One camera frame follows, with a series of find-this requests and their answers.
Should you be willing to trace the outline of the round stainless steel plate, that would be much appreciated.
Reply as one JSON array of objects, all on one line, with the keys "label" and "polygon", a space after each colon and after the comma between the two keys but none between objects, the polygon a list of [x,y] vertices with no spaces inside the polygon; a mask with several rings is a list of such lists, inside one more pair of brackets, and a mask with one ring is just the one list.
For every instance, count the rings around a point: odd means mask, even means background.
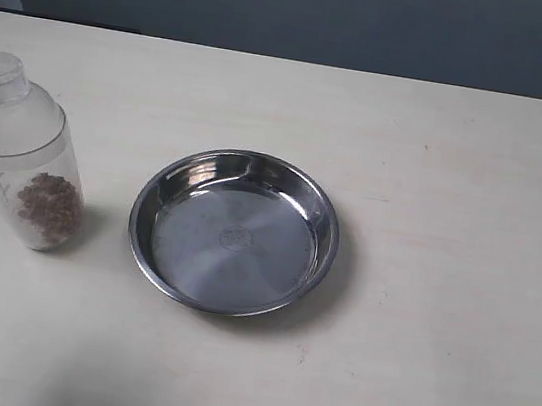
[{"label": "round stainless steel plate", "polygon": [[304,171],[264,153],[212,150],[166,166],[128,218],[132,255],[167,297],[248,317],[300,300],[338,254],[338,217]]}]

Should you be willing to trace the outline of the clear plastic shaker bottle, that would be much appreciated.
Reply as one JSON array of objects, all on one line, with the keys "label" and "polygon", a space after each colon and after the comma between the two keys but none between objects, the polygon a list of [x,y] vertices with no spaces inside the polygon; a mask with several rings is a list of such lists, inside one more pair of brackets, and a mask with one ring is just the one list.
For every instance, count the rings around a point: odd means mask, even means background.
[{"label": "clear plastic shaker bottle", "polygon": [[0,212],[20,240],[51,250],[79,229],[83,192],[64,109],[0,52]]}]

